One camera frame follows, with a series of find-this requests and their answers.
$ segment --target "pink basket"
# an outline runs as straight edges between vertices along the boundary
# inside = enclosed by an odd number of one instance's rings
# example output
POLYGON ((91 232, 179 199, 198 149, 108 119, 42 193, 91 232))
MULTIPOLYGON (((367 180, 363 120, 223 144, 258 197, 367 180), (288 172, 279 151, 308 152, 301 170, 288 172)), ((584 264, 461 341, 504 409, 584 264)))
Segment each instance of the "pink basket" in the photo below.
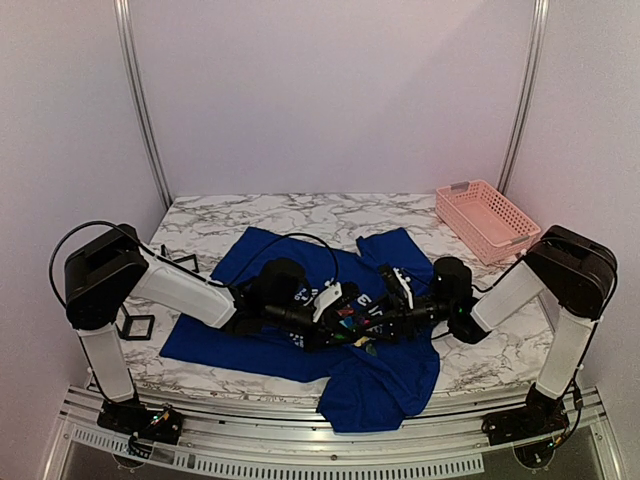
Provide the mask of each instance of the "pink basket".
POLYGON ((540 227, 484 180, 436 191, 436 213, 484 263, 531 246, 540 227))

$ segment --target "blue t-shirt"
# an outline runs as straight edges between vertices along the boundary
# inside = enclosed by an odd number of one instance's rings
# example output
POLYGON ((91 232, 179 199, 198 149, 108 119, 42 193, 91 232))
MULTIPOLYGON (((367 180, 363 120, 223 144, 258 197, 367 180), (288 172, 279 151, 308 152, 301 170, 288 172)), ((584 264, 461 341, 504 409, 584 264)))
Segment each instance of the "blue t-shirt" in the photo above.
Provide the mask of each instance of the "blue t-shirt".
MULTIPOLYGON (((220 261, 212 278, 228 282, 255 252, 278 238, 249 227, 220 261)), ((412 282, 416 295, 426 293, 431 262, 404 229, 357 240, 361 255, 336 250, 341 283, 354 282, 361 295, 353 305, 366 306, 386 293, 378 267, 402 268, 419 281, 412 282)), ((295 238, 284 238, 256 258, 237 280, 257 276, 269 260, 286 257, 306 271, 314 290, 333 280, 334 264, 329 252, 295 238)), ((309 292, 302 291, 305 297, 309 292)), ((160 355, 244 372, 309 382, 331 377, 318 404, 318 412, 336 432, 375 432, 397 429, 405 416, 417 415, 427 404, 440 370, 440 358, 431 345, 431 329, 412 341, 398 344, 376 342, 376 356, 353 346, 306 353, 286 332, 265 328, 260 334, 232 336, 181 315, 160 355)))

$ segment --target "white marble surface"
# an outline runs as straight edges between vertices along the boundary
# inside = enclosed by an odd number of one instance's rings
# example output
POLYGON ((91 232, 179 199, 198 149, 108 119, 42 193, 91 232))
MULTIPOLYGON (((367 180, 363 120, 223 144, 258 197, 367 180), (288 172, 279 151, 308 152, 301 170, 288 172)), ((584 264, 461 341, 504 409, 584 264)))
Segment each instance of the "white marble surface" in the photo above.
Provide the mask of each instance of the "white marble surface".
MULTIPOLYGON (((178 198, 162 221, 151 246, 165 244, 174 258, 196 253, 209 274, 246 227, 276 233, 303 231, 330 245, 357 251, 359 236, 406 228, 432 260, 460 257, 474 282, 485 287, 509 265, 486 267, 435 214, 434 195, 243 195, 178 198)), ((148 301, 128 301, 132 313, 156 316, 148 342, 123 342, 125 357, 138 385, 190 397, 228 397, 261 401, 314 403, 325 379, 298 383, 281 378, 211 368, 161 358, 158 353, 178 314, 148 301)), ((446 331, 436 327, 434 335, 446 331)), ((441 356, 436 394, 455 395, 529 383, 539 372, 552 334, 536 302, 528 304, 478 345, 452 337, 434 342, 441 356)))

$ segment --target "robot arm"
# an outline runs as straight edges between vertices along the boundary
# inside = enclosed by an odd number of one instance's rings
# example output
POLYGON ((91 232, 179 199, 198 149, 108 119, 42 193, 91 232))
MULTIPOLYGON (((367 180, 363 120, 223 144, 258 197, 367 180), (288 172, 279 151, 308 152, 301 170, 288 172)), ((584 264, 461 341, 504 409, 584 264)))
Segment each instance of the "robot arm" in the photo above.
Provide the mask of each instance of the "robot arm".
MULTIPOLYGON (((453 257, 435 262, 428 297, 413 298, 397 271, 388 266, 381 268, 391 293, 387 299, 390 310, 375 320, 372 317, 368 326, 349 331, 341 325, 336 311, 357 297, 355 285, 340 288, 336 283, 323 291, 313 305, 290 306, 284 299, 293 298, 304 270, 286 259, 274 262, 277 265, 265 266, 265 275, 261 274, 250 290, 227 288, 154 254, 128 225, 112 228, 71 254, 65 263, 66 313, 78 331, 109 407, 109 418, 103 418, 101 426, 123 433, 140 430, 139 425, 131 426, 130 422, 123 426, 120 417, 126 417, 127 410, 121 415, 117 408, 120 404, 139 404, 114 324, 118 309, 129 295, 235 333, 251 332, 263 322, 270 323, 308 334, 309 345, 322 348, 373 336, 369 329, 377 325, 393 326, 391 335, 382 338, 394 341, 398 336, 412 335, 420 325, 443 320, 448 320, 456 338, 477 343, 546 289, 558 300, 560 316, 545 365, 529 392, 525 410, 519 412, 520 417, 528 419, 527 425, 534 425, 529 433, 539 433, 539 426, 557 411, 574 379, 617 278, 617 263, 608 249, 556 226, 479 300, 472 296, 471 271, 453 257), (282 278, 286 281, 275 285, 282 278)), ((485 423, 493 420, 487 418, 485 423)), ((179 429, 175 430, 173 436, 163 437, 164 441, 177 441, 179 429)), ((151 438, 157 438, 160 430, 153 431, 156 433, 151 438)), ((505 438, 518 439, 508 432, 505 438)))
POLYGON ((470 312, 475 343, 534 297, 548 290, 557 300, 555 335, 519 421, 489 415, 484 429, 496 443, 541 432, 581 368, 597 324, 617 283, 617 262, 606 247, 565 228, 551 227, 470 312))

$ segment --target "white wall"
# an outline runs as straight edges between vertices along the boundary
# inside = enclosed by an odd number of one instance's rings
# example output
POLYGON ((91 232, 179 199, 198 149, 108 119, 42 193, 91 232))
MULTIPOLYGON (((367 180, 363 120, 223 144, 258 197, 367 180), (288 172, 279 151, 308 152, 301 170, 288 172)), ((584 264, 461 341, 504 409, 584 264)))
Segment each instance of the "white wall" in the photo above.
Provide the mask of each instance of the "white wall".
POLYGON ((65 391, 86 378, 77 337, 47 282, 51 249, 85 220, 131 222, 149 237, 162 216, 112 9, 101 0, 0 4, 5 480, 37 478, 65 391))
POLYGON ((531 0, 132 0, 178 195, 423 192, 499 175, 531 0))
POLYGON ((587 356, 629 479, 640 478, 640 3, 552 2, 509 190, 545 227, 610 247, 620 286, 587 356))

